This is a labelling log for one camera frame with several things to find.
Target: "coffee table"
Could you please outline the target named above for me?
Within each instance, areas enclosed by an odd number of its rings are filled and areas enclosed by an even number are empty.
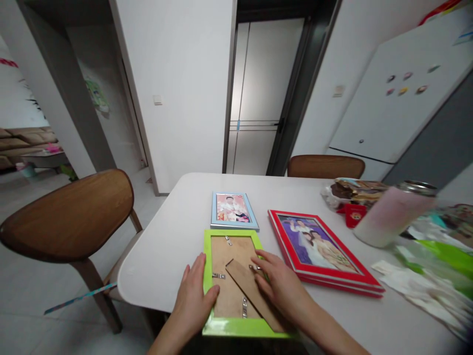
[[[48,150],[23,154],[22,159],[25,163],[31,163],[35,168],[49,168],[56,170],[59,173],[58,168],[62,164],[69,164],[69,160],[63,151],[50,153]]]

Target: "doorway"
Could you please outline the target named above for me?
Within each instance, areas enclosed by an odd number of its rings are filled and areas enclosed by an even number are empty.
[[[27,0],[25,4],[68,41],[116,167],[129,176],[146,167],[108,0]]]
[[[238,24],[227,173],[265,175],[304,19]]]
[[[340,3],[238,2],[224,173],[284,175]]]

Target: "blue picture frame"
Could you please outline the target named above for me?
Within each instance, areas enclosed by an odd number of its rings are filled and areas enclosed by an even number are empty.
[[[222,221],[217,219],[217,195],[241,195],[245,203],[246,210],[248,211],[249,222],[239,222],[239,221]],[[251,209],[248,196],[245,193],[241,192],[212,192],[212,218],[210,223],[210,228],[212,229],[252,229],[259,231],[260,227],[256,217]]]

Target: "beige sofa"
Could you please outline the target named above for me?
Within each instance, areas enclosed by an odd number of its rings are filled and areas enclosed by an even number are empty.
[[[44,150],[49,143],[59,146],[51,127],[0,128],[0,170],[23,162],[21,155]]]

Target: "chair backrest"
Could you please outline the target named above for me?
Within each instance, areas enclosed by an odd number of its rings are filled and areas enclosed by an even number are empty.
[[[360,178],[365,162],[340,155],[297,155],[287,167],[290,178]]]
[[[0,242],[37,260],[83,260],[99,250],[123,224],[133,203],[133,188],[124,171],[100,172],[12,214],[0,226]]]

